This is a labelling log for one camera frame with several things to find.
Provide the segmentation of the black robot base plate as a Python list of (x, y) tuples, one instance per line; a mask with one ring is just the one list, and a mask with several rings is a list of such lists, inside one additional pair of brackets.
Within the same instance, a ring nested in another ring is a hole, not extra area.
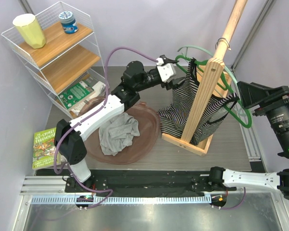
[(113, 197), (192, 197), (205, 192), (236, 191), (209, 180), (209, 171), (92, 170), (84, 183), (98, 191), (98, 196)]

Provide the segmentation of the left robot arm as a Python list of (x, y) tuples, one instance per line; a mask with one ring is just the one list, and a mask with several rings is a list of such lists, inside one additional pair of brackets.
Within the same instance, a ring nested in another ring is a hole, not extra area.
[(140, 99), (140, 91), (156, 85), (170, 90), (174, 85), (172, 77), (176, 75), (176, 63), (176, 60), (158, 58), (156, 67), (145, 71), (141, 62), (130, 62), (120, 84), (106, 95), (104, 102), (69, 122), (62, 119), (57, 123), (54, 145), (67, 161), (71, 173), (77, 179), (76, 186), (82, 192), (88, 192), (93, 186), (91, 171), (85, 161), (85, 141), (105, 122), (136, 104)]

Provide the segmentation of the grey tank top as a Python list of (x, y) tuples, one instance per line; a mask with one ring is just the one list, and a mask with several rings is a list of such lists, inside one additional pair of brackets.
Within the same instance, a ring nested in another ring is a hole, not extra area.
[(104, 155), (115, 156), (132, 145), (134, 137), (139, 137), (138, 121), (127, 113), (108, 120), (99, 128), (99, 141)]

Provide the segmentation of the black white striped top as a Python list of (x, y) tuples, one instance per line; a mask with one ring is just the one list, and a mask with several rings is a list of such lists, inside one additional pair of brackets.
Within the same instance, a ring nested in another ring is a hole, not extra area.
[[(196, 115), (192, 106), (195, 105), (194, 100), (199, 95), (200, 79), (197, 68), (196, 59), (191, 59), (183, 81), (175, 84), (172, 89), (171, 104), (158, 110), (162, 133), (181, 138), (184, 129), (187, 128), (186, 123), (189, 116)], [(238, 103), (238, 99), (236, 93), (231, 93), (226, 97), (212, 94), (205, 107), (198, 105), (197, 107), (203, 108), (204, 111), (195, 127), (190, 143), (196, 146), (211, 136), (228, 116), (229, 112), (226, 107), (232, 109)]]

